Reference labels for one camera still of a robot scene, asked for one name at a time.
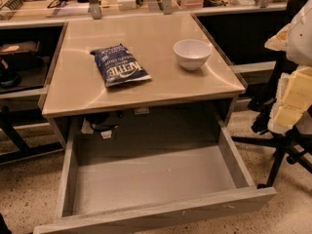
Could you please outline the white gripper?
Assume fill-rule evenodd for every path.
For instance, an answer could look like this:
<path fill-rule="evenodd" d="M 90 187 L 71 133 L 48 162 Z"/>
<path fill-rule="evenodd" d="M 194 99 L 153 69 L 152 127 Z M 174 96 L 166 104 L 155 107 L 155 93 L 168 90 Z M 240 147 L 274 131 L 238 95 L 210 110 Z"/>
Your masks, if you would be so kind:
<path fill-rule="evenodd" d="M 289 25 L 269 38 L 264 47 L 285 51 Z M 282 73 L 272 107 L 272 128 L 291 129 L 312 105 L 312 67 L 300 65 L 292 74 Z"/>

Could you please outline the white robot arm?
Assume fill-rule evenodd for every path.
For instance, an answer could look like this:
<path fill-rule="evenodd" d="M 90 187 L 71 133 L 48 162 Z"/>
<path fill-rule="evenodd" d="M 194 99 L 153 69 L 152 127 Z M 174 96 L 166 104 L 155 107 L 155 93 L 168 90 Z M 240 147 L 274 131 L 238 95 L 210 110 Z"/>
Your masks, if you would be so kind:
<path fill-rule="evenodd" d="M 284 51 L 298 68 L 279 81 L 277 101 L 272 107 L 268 128 L 283 134 L 290 130 L 312 105 L 312 0 L 308 0 L 292 21 L 264 47 Z"/>

